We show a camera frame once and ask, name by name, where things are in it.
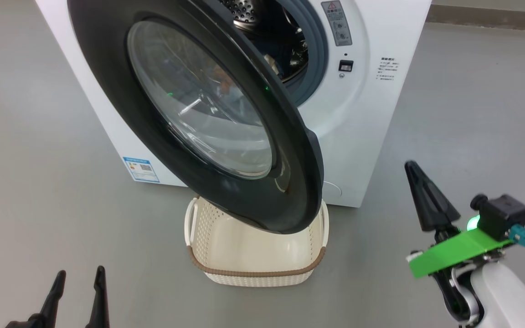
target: green indicator light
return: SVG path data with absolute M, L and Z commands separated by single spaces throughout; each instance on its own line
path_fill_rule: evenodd
M 467 222 L 467 231 L 477 229 L 477 222 L 479 222 L 479 215 L 469 219 L 469 222 Z

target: laundry basket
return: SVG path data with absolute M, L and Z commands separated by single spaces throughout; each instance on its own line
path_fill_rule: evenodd
M 321 262 L 329 236 L 325 202 L 306 229 L 291 235 L 249 226 L 201 197 L 185 214 L 185 244 L 194 264 L 219 284 L 279 287 L 304 282 Z

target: gray floor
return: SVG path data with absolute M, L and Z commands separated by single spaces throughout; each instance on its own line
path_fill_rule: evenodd
M 407 159 L 464 218 L 480 191 L 525 202 L 525 32 L 426 26 L 364 204 L 329 209 L 311 278 L 216 285 L 186 253 L 192 191 L 133 182 L 36 5 L 0 1 L 0 327 L 38 311 L 60 269 L 57 327 L 84 327 L 99 264 L 115 328 L 455 327 L 435 283 L 404 260 L 432 242 Z M 525 251 L 507 263 L 525 281 Z

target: wall baseboard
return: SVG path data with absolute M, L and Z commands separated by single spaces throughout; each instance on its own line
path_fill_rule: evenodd
M 431 5 L 427 22 L 525 31 L 525 12 Z

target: green mounting plate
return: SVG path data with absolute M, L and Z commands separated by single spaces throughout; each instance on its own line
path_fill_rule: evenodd
M 408 265 L 412 275 L 415 278 L 421 278 L 493 249 L 502 248 L 511 242 L 509 239 L 495 241 L 479 229 L 463 231 L 427 249 L 412 259 Z

